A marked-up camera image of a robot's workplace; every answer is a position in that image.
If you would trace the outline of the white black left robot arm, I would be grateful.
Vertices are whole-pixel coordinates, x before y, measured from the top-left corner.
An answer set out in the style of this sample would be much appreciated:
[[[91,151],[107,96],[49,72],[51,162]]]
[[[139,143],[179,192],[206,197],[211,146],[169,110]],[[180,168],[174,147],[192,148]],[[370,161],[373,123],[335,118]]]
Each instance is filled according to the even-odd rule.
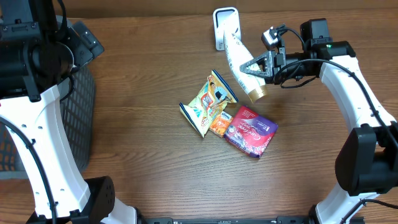
[[[62,123],[59,84],[103,46],[84,24],[58,21],[52,1],[2,1],[1,17],[1,122],[34,193],[29,223],[138,223],[110,177],[81,176]]]

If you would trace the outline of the orange tissue packet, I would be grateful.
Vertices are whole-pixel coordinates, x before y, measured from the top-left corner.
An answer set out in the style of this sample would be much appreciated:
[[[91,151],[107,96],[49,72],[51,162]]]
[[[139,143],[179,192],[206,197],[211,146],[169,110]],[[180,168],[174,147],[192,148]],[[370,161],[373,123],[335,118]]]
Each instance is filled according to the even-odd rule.
[[[232,122],[233,117],[228,113],[222,111],[212,122],[210,130],[217,136],[223,138],[224,134]]]

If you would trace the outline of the red purple pad package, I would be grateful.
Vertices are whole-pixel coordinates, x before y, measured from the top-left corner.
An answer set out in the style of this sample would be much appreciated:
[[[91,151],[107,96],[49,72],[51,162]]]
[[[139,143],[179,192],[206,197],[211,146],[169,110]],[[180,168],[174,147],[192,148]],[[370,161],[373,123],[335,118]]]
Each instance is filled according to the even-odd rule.
[[[278,125],[242,106],[229,124],[224,138],[253,158],[260,158],[274,137]]]

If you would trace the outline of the yellow snack bag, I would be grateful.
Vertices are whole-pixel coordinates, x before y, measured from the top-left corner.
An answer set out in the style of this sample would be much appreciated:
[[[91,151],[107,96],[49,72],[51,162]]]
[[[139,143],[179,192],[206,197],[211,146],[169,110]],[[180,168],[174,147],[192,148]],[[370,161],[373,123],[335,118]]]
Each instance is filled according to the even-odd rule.
[[[228,103],[237,102],[238,98],[227,82],[216,70],[212,70],[197,96],[187,105],[179,103],[179,107],[194,130],[205,137],[212,122]]]

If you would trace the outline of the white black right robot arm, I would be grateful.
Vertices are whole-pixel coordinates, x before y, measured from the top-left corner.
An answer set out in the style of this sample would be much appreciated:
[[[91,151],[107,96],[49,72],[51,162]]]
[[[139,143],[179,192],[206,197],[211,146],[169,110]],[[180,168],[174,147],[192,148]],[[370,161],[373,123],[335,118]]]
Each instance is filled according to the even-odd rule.
[[[314,205],[304,223],[360,223],[356,213],[397,187],[397,121],[380,104],[347,41],[335,42],[326,19],[304,22],[295,35],[302,52],[287,54],[285,25],[262,34],[267,52],[240,66],[240,71],[283,85],[299,86],[319,78],[333,95],[349,136],[335,161],[337,183],[326,199]]]

